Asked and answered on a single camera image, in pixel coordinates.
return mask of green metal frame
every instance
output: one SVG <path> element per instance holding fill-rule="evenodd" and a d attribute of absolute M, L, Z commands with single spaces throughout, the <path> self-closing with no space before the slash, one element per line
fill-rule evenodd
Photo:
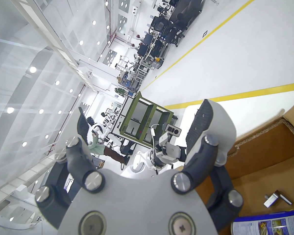
<path fill-rule="evenodd" d="M 143 99 L 143 100 L 149 102 L 150 105 L 144 103 L 143 101 L 140 101 L 140 99 Z M 139 125 L 137 133 L 133 134 L 133 135 L 129 135 L 126 132 L 126 130 L 127 130 L 129 121 L 131 120 L 131 117 L 132 117 L 138 103 L 142 103 L 142 104 L 146 105 L 147 110 L 145 111 L 144 117 Z M 155 139 L 157 140 L 164 133 L 162 131 L 161 125 L 164 124 L 165 122 L 170 123 L 170 121 L 172 120 L 172 117 L 173 117 L 173 112 L 165 109 L 164 107 L 162 107 L 160 105 L 157 105 L 157 104 L 151 102 L 148 99 L 143 98 L 142 94 L 140 92 L 138 92 L 129 107 L 129 111 L 126 114 L 123 123 L 120 126 L 120 134 L 129 138 L 132 141 L 139 142 L 141 144 L 146 145 L 147 147 L 152 148 L 153 147 L 152 140 L 150 142 L 147 142 L 146 140 L 144 140 L 144 138 L 145 138 L 146 133 L 148 131 L 149 124 L 150 124 L 156 111 L 161 113 L 160 120 L 158 121 L 159 125 L 155 129 L 155 134 L 156 134 Z"/>

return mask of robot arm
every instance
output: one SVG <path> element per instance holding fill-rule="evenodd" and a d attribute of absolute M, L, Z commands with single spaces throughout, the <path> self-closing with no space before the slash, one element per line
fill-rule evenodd
<path fill-rule="evenodd" d="M 140 235 L 176 235 L 187 229 L 185 234 L 200 231 L 217 235 L 217 230 L 229 224 L 243 205 L 242 196 L 233 189 L 224 166 L 217 167 L 225 163 L 219 154 L 226 151 L 230 145 L 227 142 L 235 141 L 235 132 L 234 137 L 226 137 L 233 135 L 233 128 L 227 126 L 233 123 L 222 110 L 205 100 L 186 137 L 184 169 L 167 170 L 148 179 L 127 179 L 108 169 L 96 170 L 84 150 L 88 124 L 82 109 L 73 111 L 72 119 L 78 118 L 76 135 L 56 152 L 57 162 L 35 195 L 38 208 L 58 229 L 58 234 L 113 235 L 139 231 Z M 177 147 L 164 142 L 161 144 L 165 144 L 162 148 L 165 147 L 167 157 L 181 157 L 181 150 L 179 153 Z M 69 172 L 81 186 L 72 202 L 63 189 Z M 194 188 L 208 175 L 216 192 L 205 206 Z"/>

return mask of green shirt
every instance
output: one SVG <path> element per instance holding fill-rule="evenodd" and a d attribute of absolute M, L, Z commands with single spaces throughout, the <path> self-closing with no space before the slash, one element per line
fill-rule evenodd
<path fill-rule="evenodd" d="M 104 155 L 105 145 L 98 144 L 98 136 L 95 136 L 92 138 L 92 144 L 88 145 L 88 148 L 91 153 L 98 154 L 98 155 Z"/>

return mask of white floor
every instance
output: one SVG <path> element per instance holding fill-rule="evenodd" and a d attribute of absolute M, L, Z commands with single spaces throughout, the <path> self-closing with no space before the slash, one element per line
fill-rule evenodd
<path fill-rule="evenodd" d="M 254 0 L 155 80 L 247 1 L 207 0 L 143 96 L 166 106 L 294 83 L 294 0 Z"/>

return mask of yellow floor line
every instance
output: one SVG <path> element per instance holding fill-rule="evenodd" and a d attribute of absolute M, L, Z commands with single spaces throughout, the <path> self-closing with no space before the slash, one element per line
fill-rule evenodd
<path fill-rule="evenodd" d="M 246 8 L 249 4 L 251 4 L 254 0 L 249 0 L 242 7 L 240 7 L 236 12 L 234 12 L 230 17 L 228 17 L 225 21 L 223 21 L 218 27 L 216 27 L 213 31 L 207 34 L 201 41 L 199 41 L 195 46 L 193 46 L 190 50 L 188 50 L 180 59 L 178 59 L 175 63 L 173 63 L 169 68 L 164 70 L 161 74 L 159 74 L 151 83 L 149 83 L 144 89 L 146 89 L 150 84 L 152 84 L 155 80 L 157 80 L 161 75 L 163 75 L 167 70 L 171 69 L 175 66 L 179 61 L 182 60 L 186 55 L 188 55 L 191 51 L 193 51 L 197 46 L 199 46 L 202 42 L 204 42 L 207 38 L 209 38 L 213 33 L 215 33 L 219 28 L 221 28 L 224 24 L 226 24 L 230 19 L 232 19 L 235 15 L 237 15 L 240 11 Z"/>
<path fill-rule="evenodd" d="M 238 93 L 238 94 L 233 94 L 233 95 L 228 95 L 228 96 L 211 98 L 211 100 L 213 100 L 215 102 L 220 102 L 220 101 L 244 99 L 244 98 L 270 95 L 270 94 L 276 94 L 276 93 L 291 92 L 291 91 L 294 91 L 294 83 L 282 85 L 282 86 L 277 86 L 277 87 L 273 87 L 273 88 L 257 90 L 257 91 L 251 91 L 251 92 Z M 184 103 L 165 106 L 165 108 L 169 109 L 169 110 L 181 109 L 181 108 L 187 108 L 190 105 L 198 105 L 198 104 L 201 104 L 202 102 L 203 102 L 203 100 L 196 100 L 196 101 L 191 101 L 191 102 L 184 102 Z"/>

